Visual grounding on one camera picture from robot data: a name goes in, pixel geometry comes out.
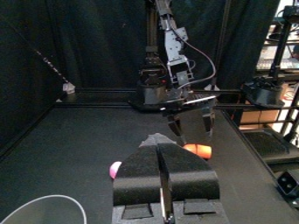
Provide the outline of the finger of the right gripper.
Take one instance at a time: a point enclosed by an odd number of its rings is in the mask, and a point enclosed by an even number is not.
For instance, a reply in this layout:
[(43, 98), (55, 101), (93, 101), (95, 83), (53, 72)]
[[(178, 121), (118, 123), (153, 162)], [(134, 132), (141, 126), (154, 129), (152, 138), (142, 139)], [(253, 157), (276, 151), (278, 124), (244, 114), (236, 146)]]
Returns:
[(168, 127), (172, 131), (172, 133), (176, 135), (180, 144), (185, 144), (185, 138), (184, 138), (184, 134), (182, 134), (182, 128), (181, 128), (181, 122), (180, 122), (178, 116), (168, 115), (166, 120), (168, 120)]
[(212, 136), (213, 123), (214, 123), (214, 113), (209, 107), (204, 107), (201, 110), (201, 119), (204, 123), (204, 129), (208, 136)]

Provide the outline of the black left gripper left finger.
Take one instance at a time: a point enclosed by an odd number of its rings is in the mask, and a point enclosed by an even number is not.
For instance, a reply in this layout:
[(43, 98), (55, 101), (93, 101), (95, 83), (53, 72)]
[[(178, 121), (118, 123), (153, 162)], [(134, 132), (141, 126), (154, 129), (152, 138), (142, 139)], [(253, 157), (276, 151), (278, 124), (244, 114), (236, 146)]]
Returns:
[(111, 224), (164, 224), (160, 204), (157, 144), (166, 140), (154, 133), (121, 162), (113, 180)]

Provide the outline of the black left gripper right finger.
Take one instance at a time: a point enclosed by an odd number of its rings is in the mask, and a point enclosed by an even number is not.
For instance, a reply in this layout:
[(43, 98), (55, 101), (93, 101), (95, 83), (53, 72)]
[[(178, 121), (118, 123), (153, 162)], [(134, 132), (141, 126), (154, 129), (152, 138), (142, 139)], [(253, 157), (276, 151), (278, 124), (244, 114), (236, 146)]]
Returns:
[(170, 140), (156, 142), (165, 224), (229, 224), (216, 172)]

